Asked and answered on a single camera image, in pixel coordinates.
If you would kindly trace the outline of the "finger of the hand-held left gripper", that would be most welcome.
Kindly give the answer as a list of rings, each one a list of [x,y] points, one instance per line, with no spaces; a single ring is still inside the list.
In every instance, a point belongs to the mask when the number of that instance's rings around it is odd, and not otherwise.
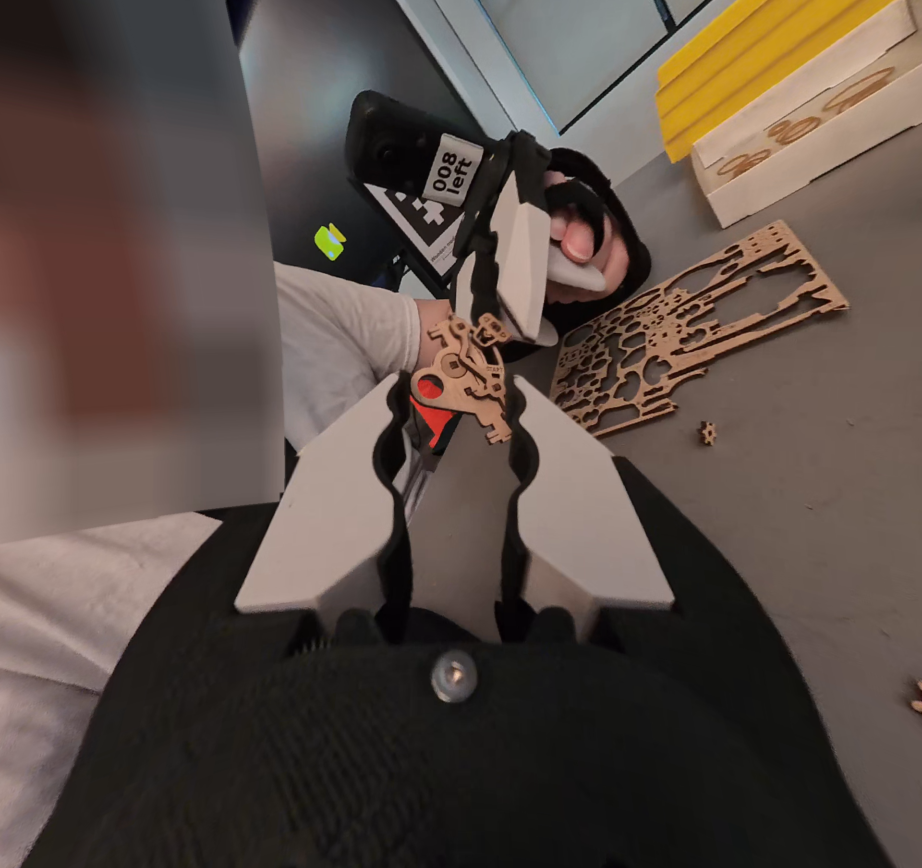
[[[554,328],[543,316],[547,290],[550,216],[520,198],[511,172],[491,215],[498,268],[500,318],[513,337],[527,344],[552,344]]]
[[[465,322],[499,317],[498,268],[494,254],[476,252],[461,263],[454,279],[454,313]]]

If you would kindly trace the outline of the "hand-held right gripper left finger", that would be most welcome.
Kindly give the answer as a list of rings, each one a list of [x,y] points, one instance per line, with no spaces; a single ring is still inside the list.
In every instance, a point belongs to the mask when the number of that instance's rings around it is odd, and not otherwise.
[[[331,634],[349,610],[402,638],[413,573],[403,488],[409,374],[391,374],[299,455],[234,601],[240,613],[308,611]]]

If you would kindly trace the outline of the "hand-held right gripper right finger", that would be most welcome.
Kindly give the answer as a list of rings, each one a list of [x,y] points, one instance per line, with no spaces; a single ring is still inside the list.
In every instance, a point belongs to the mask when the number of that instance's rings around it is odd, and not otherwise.
[[[614,457],[520,376],[506,400],[509,466],[497,626],[521,641],[536,616],[564,609],[578,640],[608,608],[670,611],[672,588]]]

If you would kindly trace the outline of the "small wooden gear assembly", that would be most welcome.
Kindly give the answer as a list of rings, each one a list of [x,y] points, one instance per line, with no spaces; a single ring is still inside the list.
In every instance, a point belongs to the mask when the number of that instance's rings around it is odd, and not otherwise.
[[[439,350],[428,367],[421,367],[409,382],[410,395],[420,405],[474,416],[487,441],[510,441],[505,418],[505,367],[500,346],[511,334],[491,313],[470,324],[453,314],[428,331]]]

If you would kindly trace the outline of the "person's left forearm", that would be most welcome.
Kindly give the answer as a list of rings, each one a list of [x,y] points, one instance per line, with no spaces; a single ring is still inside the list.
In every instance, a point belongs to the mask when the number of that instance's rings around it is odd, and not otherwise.
[[[433,330],[452,316],[451,302],[447,299],[415,299],[420,322],[418,358],[415,371],[429,368],[444,348],[440,336],[432,336]]]

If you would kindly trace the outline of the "laser-cut wooden parts sheet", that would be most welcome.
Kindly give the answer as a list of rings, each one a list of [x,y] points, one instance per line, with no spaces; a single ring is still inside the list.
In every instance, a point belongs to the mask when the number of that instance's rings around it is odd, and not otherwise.
[[[776,303],[718,317],[721,301],[777,277],[794,284]],[[567,334],[548,397],[590,435],[612,436],[674,413],[674,391],[718,359],[849,307],[790,227],[773,221]]]

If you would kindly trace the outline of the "person's left hand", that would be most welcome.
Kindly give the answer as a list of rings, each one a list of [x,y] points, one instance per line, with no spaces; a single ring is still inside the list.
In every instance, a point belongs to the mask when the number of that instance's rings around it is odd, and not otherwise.
[[[593,266],[603,276],[603,290],[568,286],[555,281],[547,283],[546,299],[552,304],[570,304],[600,300],[613,293],[623,282],[630,266],[630,257],[617,222],[605,209],[604,243],[594,250],[594,233],[574,206],[558,208],[550,215],[549,235],[561,253],[572,263]]]

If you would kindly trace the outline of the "framed marker sign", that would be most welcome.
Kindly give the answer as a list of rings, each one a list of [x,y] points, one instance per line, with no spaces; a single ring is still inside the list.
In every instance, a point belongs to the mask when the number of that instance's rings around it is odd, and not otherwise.
[[[394,226],[398,255],[409,271],[434,298],[448,298],[458,269],[455,237],[464,210],[370,183],[360,183],[359,189]]]

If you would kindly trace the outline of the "large black panel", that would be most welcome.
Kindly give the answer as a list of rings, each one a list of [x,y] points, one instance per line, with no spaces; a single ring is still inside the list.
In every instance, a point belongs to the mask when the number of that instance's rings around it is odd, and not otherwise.
[[[352,102],[376,90],[484,136],[397,0],[226,0],[276,261],[395,289],[400,238],[351,183]]]

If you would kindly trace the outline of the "orange cloth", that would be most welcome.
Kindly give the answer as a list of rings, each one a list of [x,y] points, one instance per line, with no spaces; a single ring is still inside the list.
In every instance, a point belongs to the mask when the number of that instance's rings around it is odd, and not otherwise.
[[[413,398],[410,401],[422,422],[432,432],[429,439],[429,448],[432,455],[436,457],[443,456],[460,423],[461,414],[422,405]]]

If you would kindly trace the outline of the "frosted glass window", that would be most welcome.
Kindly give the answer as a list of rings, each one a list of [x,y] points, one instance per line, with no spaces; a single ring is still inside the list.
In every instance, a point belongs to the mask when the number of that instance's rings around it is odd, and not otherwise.
[[[657,70],[732,0],[396,0],[491,135],[656,157]]]

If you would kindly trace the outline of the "white cardboard tray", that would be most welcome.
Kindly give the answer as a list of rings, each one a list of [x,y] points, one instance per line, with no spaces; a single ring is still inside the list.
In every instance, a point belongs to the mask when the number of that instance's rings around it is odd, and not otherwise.
[[[873,67],[899,67],[893,82],[728,182],[707,174],[728,149],[821,93]],[[921,0],[893,0],[692,146],[698,184],[726,228],[824,173],[921,123]]]

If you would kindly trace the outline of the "pile of rubber bands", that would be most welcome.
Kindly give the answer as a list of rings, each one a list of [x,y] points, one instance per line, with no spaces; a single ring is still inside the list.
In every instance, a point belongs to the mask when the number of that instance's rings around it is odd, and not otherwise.
[[[839,114],[846,113],[898,78],[899,67],[873,67],[864,76],[848,78],[824,91],[777,122],[746,136],[707,168],[718,182],[728,182],[754,168],[781,149],[811,134]]]

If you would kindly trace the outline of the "yellow plastic bin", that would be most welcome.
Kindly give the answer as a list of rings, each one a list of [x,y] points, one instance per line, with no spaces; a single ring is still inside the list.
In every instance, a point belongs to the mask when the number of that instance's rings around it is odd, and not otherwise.
[[[893,0],[736,0],[658,70],[671,162]]]

